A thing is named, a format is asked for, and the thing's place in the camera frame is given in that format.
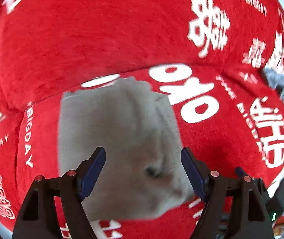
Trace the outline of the red pillow with white characters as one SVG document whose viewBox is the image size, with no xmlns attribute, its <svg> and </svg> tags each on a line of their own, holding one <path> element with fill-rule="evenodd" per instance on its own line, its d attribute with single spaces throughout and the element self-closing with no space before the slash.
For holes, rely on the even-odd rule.
<svg viewBox="0 0 284 239">
<path fill-rule="evenodd" d="M 271 56 L 278 0 L 0 0 L 0 115 L 95 77 Z"/>
</svg>

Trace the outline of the grey knitted small garment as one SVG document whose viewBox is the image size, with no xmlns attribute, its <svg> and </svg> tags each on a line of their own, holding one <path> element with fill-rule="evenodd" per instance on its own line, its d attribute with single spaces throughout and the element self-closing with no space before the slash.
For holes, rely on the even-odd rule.
<svg viewBox="0 0 284 239">
<path fill-rule="evenodd" d="M 182 143 L 165 94 L 133 78 L 66 92 L 58 124 L 60 173 L 97 147 L 106 162 L 82 205 L 89 220 L 153 219 L 194 196 L 182 166 Z"/>
</svg>

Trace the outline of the red printed bed cover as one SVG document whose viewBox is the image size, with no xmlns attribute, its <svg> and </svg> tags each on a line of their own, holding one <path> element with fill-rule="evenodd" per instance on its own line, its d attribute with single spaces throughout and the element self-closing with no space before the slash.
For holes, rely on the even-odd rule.
<svg viewBox="0 0 284 239">
<path fill-rule="evenodd" d="M 167 64 L 84 81 L 0 122 L 0 224 L 13 230 L 23 198 L 36 175 L 62 175 L 58 124 L 66 92 L 93 90 L 133 78 L 165 94 L 175 114 L 182 148 L 221 175 L 236 167 L 269 186 L 284 167 L 284 103 L 263 72 L 245 65 L 213 67 Z M 90 220 L 98 238 L 187 238 L 199 220 L 197 196 L 153 219 Z"/>
</svg>

